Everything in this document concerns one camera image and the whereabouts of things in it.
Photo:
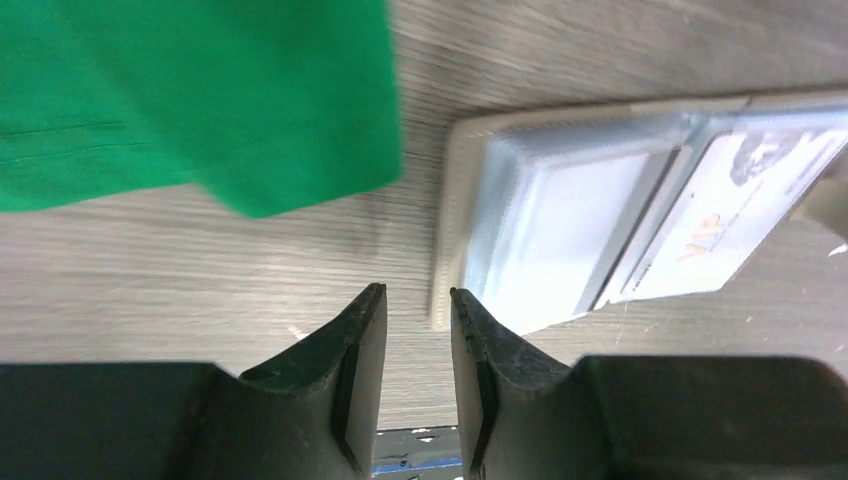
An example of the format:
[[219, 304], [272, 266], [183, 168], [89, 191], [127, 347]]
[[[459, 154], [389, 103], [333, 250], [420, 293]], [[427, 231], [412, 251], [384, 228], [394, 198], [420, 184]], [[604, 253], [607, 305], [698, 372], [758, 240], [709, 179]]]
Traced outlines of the white credit card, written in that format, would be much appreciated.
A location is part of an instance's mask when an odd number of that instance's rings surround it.
[[846, 145], [844, 128], [714, 137], [619, 300], [721, 289]]

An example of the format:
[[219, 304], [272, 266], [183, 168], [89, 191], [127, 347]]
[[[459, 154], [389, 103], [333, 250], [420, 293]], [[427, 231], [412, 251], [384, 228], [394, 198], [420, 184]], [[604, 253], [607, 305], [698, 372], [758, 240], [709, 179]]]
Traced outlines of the grey card holder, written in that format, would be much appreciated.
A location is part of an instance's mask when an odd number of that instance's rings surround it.
[[[444, 160], [432, 327], [450, 327], [454, 287], [520, 335], [632, 302], [618, 296], [714, 137], [818, 127], [847, 131], [845, 91], [590, 105], [458, 123]], [[781, 220], [801, 202], [825, 209], [829, 194], [834, 211], [846, 213], [846, 186], [825, 178], [846, 152], [847, 145]]]

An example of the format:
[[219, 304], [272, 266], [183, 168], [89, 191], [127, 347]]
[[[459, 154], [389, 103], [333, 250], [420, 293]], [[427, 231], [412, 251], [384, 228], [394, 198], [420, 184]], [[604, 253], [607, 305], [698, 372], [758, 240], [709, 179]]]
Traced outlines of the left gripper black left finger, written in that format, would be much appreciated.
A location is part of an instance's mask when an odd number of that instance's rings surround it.
[[5, 364], [5, 479], [367, 479], [387, 290], [234, 376], [202, 362]]

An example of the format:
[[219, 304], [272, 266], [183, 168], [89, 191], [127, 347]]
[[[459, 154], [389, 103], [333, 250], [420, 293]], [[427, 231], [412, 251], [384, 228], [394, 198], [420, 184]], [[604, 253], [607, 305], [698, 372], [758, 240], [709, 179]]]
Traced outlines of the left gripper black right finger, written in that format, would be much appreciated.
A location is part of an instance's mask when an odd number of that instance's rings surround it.
[[565, 365], [450, 293], [467, 479], [843, 479], [847, 386], [786, 356]]

